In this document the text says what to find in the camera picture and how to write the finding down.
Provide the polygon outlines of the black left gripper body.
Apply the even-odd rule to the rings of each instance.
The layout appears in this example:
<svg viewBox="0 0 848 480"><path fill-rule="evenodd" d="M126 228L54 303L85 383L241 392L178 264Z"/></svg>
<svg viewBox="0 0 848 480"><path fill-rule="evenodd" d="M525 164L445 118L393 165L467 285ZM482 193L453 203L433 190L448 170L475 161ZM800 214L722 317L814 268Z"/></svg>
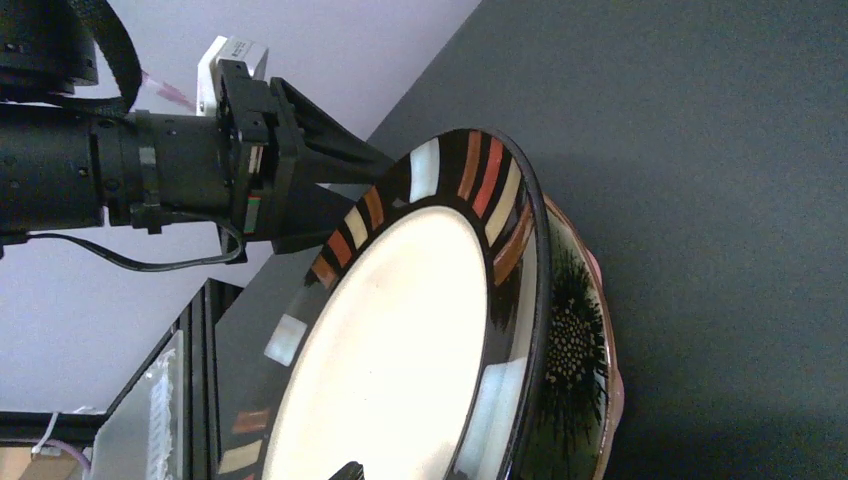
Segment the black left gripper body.
<svg viewBox="0 0 848 480"><path fill-rule="evenodd" d="M138 110L90 115L89 178L94 226L151 234L176 223L211 222L225 255L279 237L289 189L281 164L279 102L270 80L224 72L215 117Z"/></svg>

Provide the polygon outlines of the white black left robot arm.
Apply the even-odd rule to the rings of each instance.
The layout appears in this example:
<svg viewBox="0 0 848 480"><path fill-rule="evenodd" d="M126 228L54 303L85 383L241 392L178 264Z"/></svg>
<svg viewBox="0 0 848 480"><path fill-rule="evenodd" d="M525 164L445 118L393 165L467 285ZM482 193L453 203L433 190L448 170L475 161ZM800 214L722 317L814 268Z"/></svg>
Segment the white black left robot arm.
<svg viewBox="0 0 848 480"><path fill-rule="evenodd" d="M220 37L198 65L191 115L135 105L145 76L105 1L1 5L1 243L72 241L129 226L151 234L212 223L220 253L250 242L278 253L323 243L391 160L279 77L267 50Z"/></svg>

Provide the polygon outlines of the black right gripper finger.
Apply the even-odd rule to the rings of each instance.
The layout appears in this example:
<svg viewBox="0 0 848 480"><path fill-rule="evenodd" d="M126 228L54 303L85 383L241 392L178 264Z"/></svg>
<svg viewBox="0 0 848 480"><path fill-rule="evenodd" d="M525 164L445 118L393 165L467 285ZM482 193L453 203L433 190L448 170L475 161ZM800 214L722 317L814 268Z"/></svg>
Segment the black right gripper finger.
<svg viewBox="0 0 848 480"><path fill-rule="evenodd" d="M364 467L361 463L350 461L343 465L329 480L363 480Z"/></svg>

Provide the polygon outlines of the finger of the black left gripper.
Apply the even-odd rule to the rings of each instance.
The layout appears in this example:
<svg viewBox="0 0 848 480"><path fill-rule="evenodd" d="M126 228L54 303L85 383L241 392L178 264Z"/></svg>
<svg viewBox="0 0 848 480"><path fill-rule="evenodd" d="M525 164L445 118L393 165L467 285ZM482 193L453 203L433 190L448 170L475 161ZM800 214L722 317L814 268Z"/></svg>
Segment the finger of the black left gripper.
<svg viewBox="0 0 848 480"><path fill-rule="evenodd" d="M273 252L291 254L321 246L369 188L365 184L295 184L286 199L281 235L271 241Z"/></svg>
<svg viewBox="0 0 848 480"><path fill-rule="evenodd" d="M281 77L270 79L279 102L281 164L306 184L370 184L395 160L360 139Z"/></svg>

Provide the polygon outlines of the black striped rim dinner plate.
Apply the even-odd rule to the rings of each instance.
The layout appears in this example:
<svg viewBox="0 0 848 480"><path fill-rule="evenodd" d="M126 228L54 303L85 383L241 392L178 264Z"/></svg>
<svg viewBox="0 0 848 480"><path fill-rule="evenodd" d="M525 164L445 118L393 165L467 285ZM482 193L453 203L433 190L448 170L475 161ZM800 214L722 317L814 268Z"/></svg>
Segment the black striped rim dinner plate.
<svg viewBox="0 0 848 480"><path fill-rule="evenodd" d="M514 479L535 416L550 229L521 149L459 129L395 163L215 330L216 479Z"/></svg>

